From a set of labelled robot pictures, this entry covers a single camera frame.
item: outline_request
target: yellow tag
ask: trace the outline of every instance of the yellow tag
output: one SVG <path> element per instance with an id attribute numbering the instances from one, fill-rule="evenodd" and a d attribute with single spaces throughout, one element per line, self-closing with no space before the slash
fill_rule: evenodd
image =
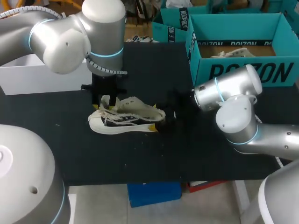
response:
<path id="1" fill-rule="evenodd" d="M 153 124 L 153 125 L 150 125 L 149 126 L 149 130 L 152 131 L 152 132 L 157 132 L 158 130 L 156 129 L 156 125 Z"/>

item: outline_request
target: white box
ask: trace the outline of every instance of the white box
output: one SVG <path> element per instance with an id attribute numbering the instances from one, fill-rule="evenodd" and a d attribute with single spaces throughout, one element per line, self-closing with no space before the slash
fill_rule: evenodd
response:
<path id="1" fill-rule="evenodd" d="M 0 67 L 0 86 L 6 95 L 76 91 L 92 82 L 86 60 L 73 72 L 56 74 L 36 55 L 18 58 Z"/>

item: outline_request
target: cable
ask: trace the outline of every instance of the cable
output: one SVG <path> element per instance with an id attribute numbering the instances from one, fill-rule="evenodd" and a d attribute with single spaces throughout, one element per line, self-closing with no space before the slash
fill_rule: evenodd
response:
<path id="1" fill-rule="evenodd" d="M 259 117 L 255 114 L 256 120 L 258 121 L 258 123 L 262 124 L 262 121 L 259 119 Z M 281 160 L 279 157 L 275 156 L 275 159 L 277 161 L 277 163 L 279 164 L 280 168 L 284 167 L 284 165 L 282 164 Z"/>
<path id="2" fill-rule="evenodd" d="M 53 11 L 52 9 L 42 7 L 42 6 L 23 6 L 20 8 L 14 8 L 11 10 L 8 10 L 6 12 L 3 12 L 0 14 L 0 19 L 6 18 L 10 15 L 14 15 L 20 12 L 29 12 L 29 11 L 42 11 L 46 13 L 50 13 L 51 15 L 57 17 L 58 19 L 62 19 L 62 16 L 58 14 L 57 12 Z"/>
<path id="3" fill-rule="evenodd" d="M 17 4 L 15 5 L 15 8 L 19 8 L 23 5 L 24 0 L 18 0 Z M 1 4 L 3 5 L 4 11 L 11 10 L 12 7 L 10 6 L 8 0 L 1 0 Z"/>
<path id="4" fill-rule="evenodd" d="M 97 70 L 100 70 L 100 71 L 105 72 L 105 73 L 114 74 L 114 75 L 127 75 L 128 74 L 127 71 L 116 71 L 116 70 L 105 69 L 102 66 L 99 66 L 95 62 L 93 62 L 89 57 L 86 58 L 86 61 L 90 65 L 92 65 L 93 67 L 95 67 Z"/>

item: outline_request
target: blue box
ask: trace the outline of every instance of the blue box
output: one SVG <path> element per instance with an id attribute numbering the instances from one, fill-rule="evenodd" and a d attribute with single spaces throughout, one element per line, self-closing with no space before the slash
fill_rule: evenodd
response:
<path id="1" fill-rule="evenodd" d="M 147 184 L 128 184 L 128 196 L 131 207 L 156 204 L 180 199 L 181 185 L 178 182 Z"/>
<path id="2" fill-rule="evenodd" d="M 299 35 L 299 1 L 284 0 L 281 6 L 281 12 L 285 15 L 293 31 Z"/>
<path id="3" fill-rule="evenodd" d="M 270 46 L 276 56 L 203 58 L 199 46 L 211 45 Z M 299 75 L 299 40 L 282 14 L 190 15 L 185 46 L 194 85 L 246 64 L 263 86 L 293 86 Z"/>
<path id="4" fill-rule="evenodd" d="M 189 15 L 212 13 L 212 0 L 208 0 L 205 6 L 195 6 L 188 8 L 163 7 L 164 5 L 162 5 L 161 7 L 161 15 L 164 25 L 178 28 L 181 30 L 187 30 Z"/>
<path id="5" fill-rule="evenodd" d="M 159 13 L 152 22 L 153 38 L 159 42 L 185 42 L 187 31 L 166 26 Z"/>

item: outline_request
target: gray floor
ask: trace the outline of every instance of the gray floor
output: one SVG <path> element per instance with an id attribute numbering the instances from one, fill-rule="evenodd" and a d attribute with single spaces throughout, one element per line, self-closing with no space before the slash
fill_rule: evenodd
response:
<path id="1" fill-rule="evenodd" d="M 246 181 L 249 198 L 261 181 Z M 74 224 L 239 224 L 239 212 L 230 182 L 195 193 L 183 193 L 171 202 L 131 208 L 126 184 L 78 186 Z"/>

